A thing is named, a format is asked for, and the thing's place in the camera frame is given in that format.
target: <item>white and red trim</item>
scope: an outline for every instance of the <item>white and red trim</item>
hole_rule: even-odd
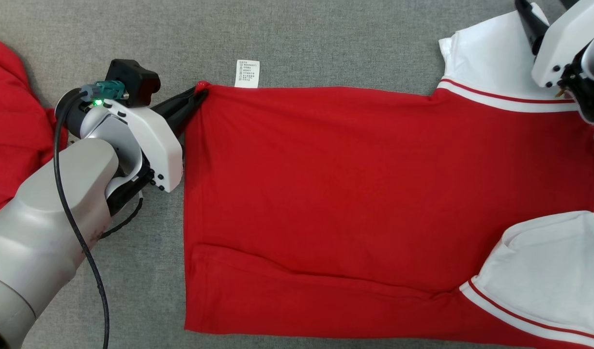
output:
[[[437,88],[447,89],[474,102],[506,111],[567,112],[578,110],[576,103],[571,99],[523,99],[510,95],[497,95],[472,88],[466,82],[458,82],[448,76],[441,79]]]
[[[521,331],[540,338],[587,345],[594,348],[594,333],[587,331],[587,329],[545,321],[528,314],[517,314],[512,309],[508,309],[505,305],[493,300],[492,296],[475,285],[472,280],[464,283],[460,290],[472,303]]]

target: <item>crumpled red cloth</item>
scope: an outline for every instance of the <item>crumpled red cloth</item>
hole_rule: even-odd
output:
[[[0,208],[53,152],[56,119],[31,90],[24,65],[0,42]],[[62,133],[61,147],[67,133]]]

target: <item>white stripe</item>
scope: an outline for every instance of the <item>white stripe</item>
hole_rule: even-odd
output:
[[[569,342],[569,343],[577,343],[581,345],[587,345],[588,347],[594,348],[594,338],[589,338],[587,336],[578,335],[575,333],[570,332],[562,332],[562,331],[555,331],[550,329],[545,329],[544,327],[532,325],[529,322],[525,322],[516,318],[505,311],[500,310],[499,308],[495,307],[489,301],[482,298],[479,294],[474,291],[469,285],[469,282],[464,283],[460,288],[461,292],[465,297],[468,298],[472,303],[481,307],[486,312],[495,316],[496,318],[500,319],[501,321],[508,323],[521,331],[530,333],[535,336],[539,336],[540,338],[546,338],[551,340],[559,340],[562,342]]]
[[[488,95],[481,95],[467,89],[461,88],[452,84],[451,82],[441,81],[437,88],[447,89],[457,95],[461,95],[474,102],[485,104],[487,106],[503,109],[505,111],[513,112],[569,112],[578,110],[576,103],[531,103],[531,102],[516,102],[508,101]]]

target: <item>red fabric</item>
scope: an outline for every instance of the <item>red fabric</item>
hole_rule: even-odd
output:
[[[32,93],[24,65],[0,42],[0,208],[51,159],[55,117]],[[61,139],[66,145],[66,130]]]
[[[580,348],[458,291],[511,225],[594,210],[577,113],[446,89],[208,89],[187,130],[186,329]]]

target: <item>white clothing tag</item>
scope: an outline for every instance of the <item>white clothing tag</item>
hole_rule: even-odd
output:
[[[242,88],[257,88],[260,75],[260,62],[237,60],[237,74],[234,86]]]

